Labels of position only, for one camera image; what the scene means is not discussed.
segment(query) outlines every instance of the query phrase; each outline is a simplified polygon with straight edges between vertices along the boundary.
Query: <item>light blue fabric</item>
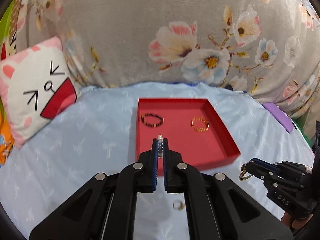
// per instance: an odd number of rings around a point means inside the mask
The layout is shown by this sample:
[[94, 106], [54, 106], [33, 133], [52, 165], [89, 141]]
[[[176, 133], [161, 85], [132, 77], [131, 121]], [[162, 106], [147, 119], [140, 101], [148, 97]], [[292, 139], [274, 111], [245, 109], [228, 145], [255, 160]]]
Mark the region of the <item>light blue fabric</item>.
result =
[[[113, 174], [135, 161], [139, 97], [208, 98], [227, 126], [241, 156], [224, 172], [276, 217], [283, 211], [266, 197], [262, 181], [238, 180], [240, 166], [253, 157], [312, 165], [313, 154], [299, 130], [288, 134], [263, 106], [248, 95], [199, 84], [144, 83], [116, 89], [89, 88], [0, 170], [0, 201], [28, 238], [31, 230], [98, 172]], [[139, 194], [135, 240], [189, 239], [185, 209], [175, 210], [183, 194], [164, 192], [158, 178], [154, 194]]]

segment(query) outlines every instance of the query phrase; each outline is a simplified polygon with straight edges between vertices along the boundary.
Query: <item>cartoon mouth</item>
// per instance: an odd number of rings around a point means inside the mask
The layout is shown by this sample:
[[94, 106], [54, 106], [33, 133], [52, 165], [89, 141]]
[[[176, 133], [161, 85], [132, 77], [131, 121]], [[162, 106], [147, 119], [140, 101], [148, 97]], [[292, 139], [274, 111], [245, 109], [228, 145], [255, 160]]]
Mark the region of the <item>cartoon mouth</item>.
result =
[[71, 80], [67, 78], [50, 98], [40, 116], [47, 119], [53, 119], [68, 106], [74, 104], [76, 100], [76, 90], [71, 83]]

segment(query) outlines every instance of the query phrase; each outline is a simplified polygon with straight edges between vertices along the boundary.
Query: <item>gold and black bracelet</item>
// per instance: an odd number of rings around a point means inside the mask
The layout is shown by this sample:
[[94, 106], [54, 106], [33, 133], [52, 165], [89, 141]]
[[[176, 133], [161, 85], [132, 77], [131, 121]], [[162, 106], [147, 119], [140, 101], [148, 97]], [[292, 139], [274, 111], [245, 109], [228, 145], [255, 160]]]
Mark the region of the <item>gold and black bracelet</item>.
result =
[[[156, 117], [156, 118], [160, 119], [160, 122], [159, 122], [159, 123], [148, 123], [148, 122], [144, 119], [146, 116]], [[161, 116], [159, 116], [158, 114], [152, 114], [152, 113], [142, 114], [142, 115], [141, 115], [141, 121], [142, 121], [145, 125], [150, 126], [150, 127], [158, 127], [158, 126], [160, 126], [161, 124], [164, 123], [164, 119], [163, 119]]]

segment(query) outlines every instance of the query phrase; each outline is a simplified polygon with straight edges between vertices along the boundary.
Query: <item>red tray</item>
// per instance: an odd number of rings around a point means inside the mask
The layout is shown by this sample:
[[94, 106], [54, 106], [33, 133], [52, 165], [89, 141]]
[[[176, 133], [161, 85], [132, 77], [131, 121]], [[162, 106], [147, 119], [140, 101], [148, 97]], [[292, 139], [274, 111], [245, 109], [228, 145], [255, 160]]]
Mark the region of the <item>red tray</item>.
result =
[[[144, 113], [158, 114], [164, 118], [164, 123], [158, 127], [146, 126], [141, 121]], [[204, 117], [209, 122], [209, 129], [195, 131], [191, 127], [194, 117]], [[150, 116], [146, 120], [159, 122]], [[194, 124], [205, 128], [203, 122]], [[159, 134], [168, 138], [170, 150], [181, 153], [185, 163], [199, 170], [230, 164], [240, 155], [236, 143], [207, 99], [139, 98], [136, 133], [137, 160], [140, 153], [151, 149], [152, 140]], [[163, 175], [162, 161], [158, 161], [158, 174]]]

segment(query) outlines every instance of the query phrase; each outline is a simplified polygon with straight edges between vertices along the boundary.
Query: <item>cartoon face pillow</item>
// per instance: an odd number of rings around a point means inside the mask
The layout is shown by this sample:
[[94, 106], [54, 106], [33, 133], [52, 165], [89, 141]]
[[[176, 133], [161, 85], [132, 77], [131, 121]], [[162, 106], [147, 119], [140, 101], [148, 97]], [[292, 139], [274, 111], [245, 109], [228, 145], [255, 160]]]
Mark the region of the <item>cartoon face pillow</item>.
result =
[[61, 41], [53, 37], [0, 61], [0, 95], [16, 146], [77, 99]]

